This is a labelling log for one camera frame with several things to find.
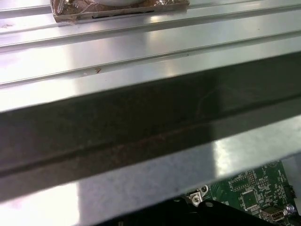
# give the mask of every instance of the white component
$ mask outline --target white component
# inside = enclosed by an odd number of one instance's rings
[[[96,3],[106,6],[128,6],[143,2],[144,0],[94,0]]]

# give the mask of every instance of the motherboard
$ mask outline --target motherboard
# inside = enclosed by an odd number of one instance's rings
[[[297,214],[293,188],[281,161],[249,170],[201,188],[204,200],[216,200],[271,223],[291,226]]]

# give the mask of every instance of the scratch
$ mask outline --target scratch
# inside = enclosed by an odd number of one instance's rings
[[[12,27],[12,25],[11,24],[5,24],[5,25],[1,26],[1,28],[9,28],[9,27]]]
[[[196,112],[196,118],[200,117],[201,106],[202,106],[204,100],[205,100],[207,97],[209,97],[211,94],[213,94],[215,91],[217,91],[217,90],[219,90],[219,89],[223,89],[223,88],[224,88],[224,90],[226,89],[226,90],[230,91],[232,95],[234,95],[234,96],[240,98],[241,100],[247,101],[247,102],[249,102],[249,103],[253,101],[252,99],[246,97],[242,92],[239,92],[239,91],[237,91],[237,90],[235,90],[235,89],[233,89],[233,88],[230,88],[230,87],[228,87],[228,86],[226,86],[226,85],[219,85],[219,86],[216,86],[216,87],[215,87],[214,89],[212,89],[211,91],[209,91],[205,96],[203,96],[203,97],[198,101],[198,107],[197,107],[197,112]]]
[[[96,74],[98,74],[101,71],[101,68],[95,68]]]

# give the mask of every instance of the microchip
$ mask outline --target microchip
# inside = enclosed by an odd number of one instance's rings
[[[241,197],[247,210],[257,205],[256,195],[253,190],[242,193]]]
[[[244,177],[236,178],[236,179],[230,181],[230,185],[231,185],[233,191],[237,191],[242,188],[248,187],[250,184],[249,184],[248,178],[246,176],[244,176]]]

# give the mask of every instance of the green circuit board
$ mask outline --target green circuit board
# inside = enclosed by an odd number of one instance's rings
[[[204,199],[222,202],[263,219],[261,210],[266,207],[285,209],[287,204],[295,205],[281,161],[208,185]],[[278,224],[291,225],[287,217]]]

